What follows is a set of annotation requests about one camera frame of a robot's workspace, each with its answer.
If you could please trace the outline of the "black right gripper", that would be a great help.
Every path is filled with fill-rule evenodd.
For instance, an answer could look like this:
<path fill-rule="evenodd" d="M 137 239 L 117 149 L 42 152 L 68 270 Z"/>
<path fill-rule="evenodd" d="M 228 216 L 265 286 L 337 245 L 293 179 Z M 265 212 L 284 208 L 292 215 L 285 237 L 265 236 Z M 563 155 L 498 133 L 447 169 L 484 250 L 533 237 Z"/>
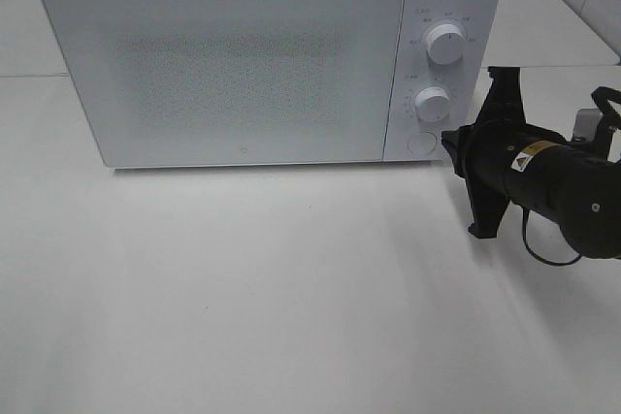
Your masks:
<path fill-rule="evenodd" d="M 560 208 L 563 200 L 563 137 L 525 124 L 519 67 L 487 72 L 492 83 L 477 116 L 482 124 L 441 133 L 466 182 L 473 215 L 468 231 L 477 239 L 497 236 L 510 203 Z"/>

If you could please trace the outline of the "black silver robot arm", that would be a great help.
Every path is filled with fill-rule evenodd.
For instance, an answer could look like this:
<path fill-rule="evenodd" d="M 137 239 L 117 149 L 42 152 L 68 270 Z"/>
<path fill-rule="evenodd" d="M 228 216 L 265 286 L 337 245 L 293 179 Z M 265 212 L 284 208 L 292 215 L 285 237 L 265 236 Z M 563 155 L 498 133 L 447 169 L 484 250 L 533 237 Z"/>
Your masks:
<path fill-rule="evenodd" d="M 492 81 L 474 123 L 441 134 L 463 178 L 478 239 L 498 234 L 510 204 L 527 221 L 536 212 L 557 224 L 578 258 L 620 256 L 620 164 L 608 159 L 620 129 L 619 91 L 600 86 L 594 108 L 576 116 L 570 139 L 527 122 L 517 67 L 491 67 Z"/>

